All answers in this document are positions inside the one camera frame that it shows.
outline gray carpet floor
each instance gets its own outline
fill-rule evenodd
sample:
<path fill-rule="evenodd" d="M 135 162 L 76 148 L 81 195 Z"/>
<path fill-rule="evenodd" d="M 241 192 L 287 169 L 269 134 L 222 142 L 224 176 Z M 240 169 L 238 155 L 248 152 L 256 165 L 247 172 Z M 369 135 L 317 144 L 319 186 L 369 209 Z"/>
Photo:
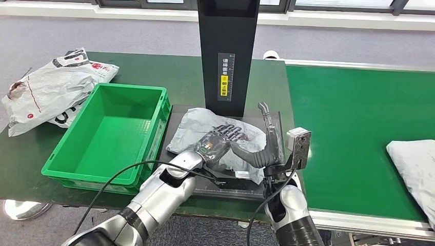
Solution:
<path fill-rule="evenodd" d="M 201 54 L 197 23 L 0 16 L 0 30 L 0 97 L 29 68 L 35 70 L 74 48 Z M 433 44 L 433 32 L 258 26 L 253 57 L 262 58 L 265 51 L 276 50 L 289 59 L 434 67 Z M 7 122 L 0 106 L 0 129 Z M 0 246 L 59 245 L 71 235 L 84 210 L 53 206 L 40 218 L 22 222 L 0 213 Z M 92 211 L 83 229 L 115 213 Z M 244 245 L 245 237 L 246 229 L 235 221 L 173 216 L 149 245 Z M 267 224 L 254 226 L 252 242 L 277 245 Z"/>

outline robot finger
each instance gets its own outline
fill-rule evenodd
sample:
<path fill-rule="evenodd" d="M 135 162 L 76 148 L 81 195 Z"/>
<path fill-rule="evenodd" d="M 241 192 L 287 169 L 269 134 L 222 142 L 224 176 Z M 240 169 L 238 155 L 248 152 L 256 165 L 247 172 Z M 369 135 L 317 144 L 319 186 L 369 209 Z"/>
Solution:
<path fill-rule="evenodd" d="M 234 125 L 227 125 L 221 132 L 228 136 L 228 133 L 230 133 L 233 128 L 234 128 Z"/>
<path fill-rule="evenodd" d="M 230 132 L 227 133 L 227 137 L 229 139 L 232 139 L 233 137 L 235 137 L 235 136 L 237 136 L 239 134 L 239 131 L 241 129 L 242 128 L 240 128 L 240 127 L 234 127 Z"/>

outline green table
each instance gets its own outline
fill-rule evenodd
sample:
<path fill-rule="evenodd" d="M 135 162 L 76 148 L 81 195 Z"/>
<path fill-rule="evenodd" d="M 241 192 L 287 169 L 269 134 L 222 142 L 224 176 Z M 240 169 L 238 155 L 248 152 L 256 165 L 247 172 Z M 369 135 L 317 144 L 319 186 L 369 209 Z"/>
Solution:
<path fill-rule="evenodd" d="M 163 86 L 172 104 L 204 106 L 199 57 L 88 55 L 120 66 L 113 83 Z M 303 173 L 318 228 L 435 240 L 384 150 L 393 139 L 434 137 L 428 135 L 427 124 L 435 123 L 435 118 L 422 117 L 422 111 L 435 107 L 434 97 L 428 98 L 435 89 L 435 75 L 401 70 L 407 69 L 293 60 L 252 62 L 246 108 L 256 110 L 256 103 L 264 100 L 281 112 L 284 131 L 294 127 L 293 112 L 296 126 L 313 131 L 311 157 Z M 395 115 L 403 118 L 389 129 L 386 124 Z M 374 127 L 374 119 L 381 126 Z M 417 130 L 398 130 L 416 122 L 420 124 Z M 8 138 L 6 130 L 0 134 L 0 198 L 70 206 L 90 203 L 95 192 L 64 188 L 40 174 L 64 132 L 46 123 L 14 138 Z M 104 193 L 97 207 L 119 209 L 130 199 Z M 177 213 L 246 221 L 257 205 L 191 197 Z M 267 220 L 263 213 L 258 219 Z"/>
<path fill-rule="evenodd" d="M 167 88 L 171 104 L 205 106 L 200 57 L 88 52 L 91 60 L 120 67 L 112 83 L 161 86 Z M 282 61 L 254 60 L 251 66 L 246 109 L 256 110 L 266 101 L 271 110 L 280 111 L 283 129 L 293 128 L 285 64 Z M 95 192 L 68 189 L 41 175 L 41 168 L 65 130 L 45 123 L 17 137 L 0 134 L 0 198 L 87 206 Z M 103 193 L 97 207 L 120 209 L 131 196 Z M 257 202 L 191 197 L 179 214 L 247 221 Z M 267 220 L 264 214 L 259 219 Z"/>
<path fill-rule="evenodd" d="M 304 185 L 315 223 L 434 240 L 385 147 L 392 140 L 435 139 L 435 73 L 286 64 L 295 126 L 312 131 Z"/>

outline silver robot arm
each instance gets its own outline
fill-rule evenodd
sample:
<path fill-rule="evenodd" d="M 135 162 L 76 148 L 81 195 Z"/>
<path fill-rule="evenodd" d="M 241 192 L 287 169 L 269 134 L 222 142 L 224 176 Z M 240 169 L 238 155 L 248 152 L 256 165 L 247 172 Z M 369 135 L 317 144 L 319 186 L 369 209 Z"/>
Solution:
<path fill-rule="evenodd" d="M 184 151 L 170 163 L 194 170 L 204 161 L 194 151 Z M 189 198 L 195 178 L 188 172 L 160 165 L 141 185 L 139 193 L 114 217 L 74 235 L 63 246 L 143 246 L 149 236 L 163 225 L 175 210 Z"/>
<path fill-rule="evenodd" d="M 244 134 L 233 125 L 219 126 L 201 138 L 192 150 L 177 155 L 170 163 L 187 170 L 207 165 L 220 168 L 219 160 L 230 149 L 230 142 Z M 195 188 L 195 177 L 189 172 L 160 165 L 141 185 L 131 203 L 105 222 L 74 235 L 63 246 L 143 246 L 149 236 L 163 225 L 175 210 L 189 198 Z"/>

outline yellow label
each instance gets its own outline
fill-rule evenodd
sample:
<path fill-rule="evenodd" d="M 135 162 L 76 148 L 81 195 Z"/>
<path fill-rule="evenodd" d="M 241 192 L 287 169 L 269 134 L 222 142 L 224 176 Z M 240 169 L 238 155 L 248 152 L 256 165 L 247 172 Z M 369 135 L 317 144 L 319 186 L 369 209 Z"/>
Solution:
<path fill-rule="evenodd" d="M 221 96 L 227 96 L 228 93 L 228 75 L 221 75 Z"/>

